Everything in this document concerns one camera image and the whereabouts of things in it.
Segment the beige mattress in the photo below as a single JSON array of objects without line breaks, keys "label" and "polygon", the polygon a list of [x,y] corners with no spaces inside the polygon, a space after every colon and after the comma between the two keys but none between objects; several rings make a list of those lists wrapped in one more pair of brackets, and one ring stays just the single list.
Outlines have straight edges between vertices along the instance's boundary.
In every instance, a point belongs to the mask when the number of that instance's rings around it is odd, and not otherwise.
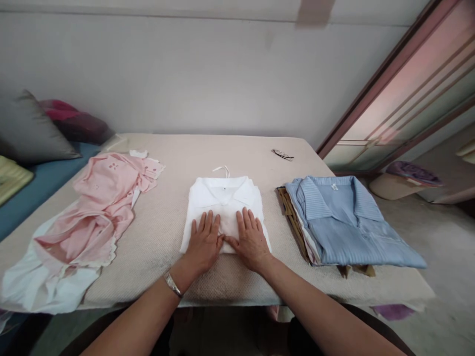
[{"label": "beige mattress", "polygon": [[[417,308],[434,297],[416,269],[375,267],[376,277],[352,273],[345,280],[335,267],[310,267],[302,258],[283,215],[276,187],[296,177],[333,176],[325,163],[302,139],[217,135],[153,135],[128,133],[112,150],[148,150],[167,168],[158,186],[142,194],[135,220],[117,243],[117,257],[103,268],[87,291],[81,309],[105,308],[136,299],[179,257],[188,193],[197,177],[221,177],[227,165],[232,177],[249,176],[262,194],[265,224],[274,255],[311,284],[339,300],[360,306],[404,303]],[[292,162],[271,152],[278,149]],[[0,243],[0,276],[25,254],[32,233],[46,220],[77,199],[72,178],[41,205],[6,240]],[[248,271],[236,255],[221,255],[213,269],[197,280],[182,306],[274,305],[282,301],[256,273]],[[0,308],[18,311],[17,306]]]}]

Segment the blue striped shirt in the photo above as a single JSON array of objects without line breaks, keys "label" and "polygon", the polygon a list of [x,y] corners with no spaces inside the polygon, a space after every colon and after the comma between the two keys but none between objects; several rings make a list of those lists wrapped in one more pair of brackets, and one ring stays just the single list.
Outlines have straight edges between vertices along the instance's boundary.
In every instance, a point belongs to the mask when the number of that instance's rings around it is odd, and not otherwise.
[{"label": "blue striped shirt", "polygon": [[384,220],[356,177],[297,178],[285,185],[325,265],[394,265],[426,268]]}]

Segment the eyeglasses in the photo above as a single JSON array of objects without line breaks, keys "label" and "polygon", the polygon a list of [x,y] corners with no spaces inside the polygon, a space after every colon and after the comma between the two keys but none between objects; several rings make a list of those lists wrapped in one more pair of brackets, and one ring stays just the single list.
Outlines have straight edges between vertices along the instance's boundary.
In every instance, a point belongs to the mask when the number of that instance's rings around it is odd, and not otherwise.
[{"label": "eyeglasses", "polygon": [[276,155],[278,155],[279,157],[282,157],[288,161],[292,161],[294,159],[294,157],[290,157],[288,154],[286,153],[283,153],[282,151],[279,151],[279,150],[272,150],[272,152],[274,152]]}]

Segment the white shirt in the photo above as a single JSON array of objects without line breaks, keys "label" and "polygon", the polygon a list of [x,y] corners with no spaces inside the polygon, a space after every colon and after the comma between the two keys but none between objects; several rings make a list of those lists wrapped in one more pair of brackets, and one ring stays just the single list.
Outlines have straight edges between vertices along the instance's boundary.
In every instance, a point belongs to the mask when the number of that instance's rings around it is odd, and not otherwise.
[{"label": "white shirt", "polygon": [[[61,214],[38,227],[33,238],[45,235]],[[38,258],[34,244],[30,242],[25,256],[5,271],[1,301],[21,305],[29,312],[73,312],[87,288],[99,276],[99,267],[81,267],[64,271],[62,275],[51,275]]]},{"label": "white shirt", "polygon": [[[180,252],[187,251],[193,219],[199,224],[201,214],[209,210],[213,211],[214,216],[217,214],[221,216],[219,234],[239,239],[236,212],[242,212],[244,207],[252,210],[254,216],[261,221],[269,251],[272,252],[267,229],[264,225],[261,192],[248,177],[196,179],[190,188],[187,222]],[[220,253],[236,252],[225,242]]]}]

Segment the white wall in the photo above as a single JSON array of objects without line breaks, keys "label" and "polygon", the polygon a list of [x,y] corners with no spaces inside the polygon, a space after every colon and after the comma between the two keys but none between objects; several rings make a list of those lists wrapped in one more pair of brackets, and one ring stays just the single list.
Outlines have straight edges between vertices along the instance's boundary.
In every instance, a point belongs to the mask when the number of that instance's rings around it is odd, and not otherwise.
[{"label": "white wall", "polygon": [[295,21],[300,8],[315,12],[318,18],[318,12],[326,12],[330,5],[332,23],[410,26],[427,3],[428,0],[0,0],[0,10]]},{"label": "white wall", "polygon": [[436,204],[455,204],[474,198],[475,165],[455,155],[474,137],[475,124],[471,124],[414,160],[415,164],[434,172],[444,183],[441,188],[419,192],[421,197]]},{"label": "white wall", "polygon": [[296,136],[317,148],[405,31],[0,13],[0,87],[65,100],[119,132]]}]

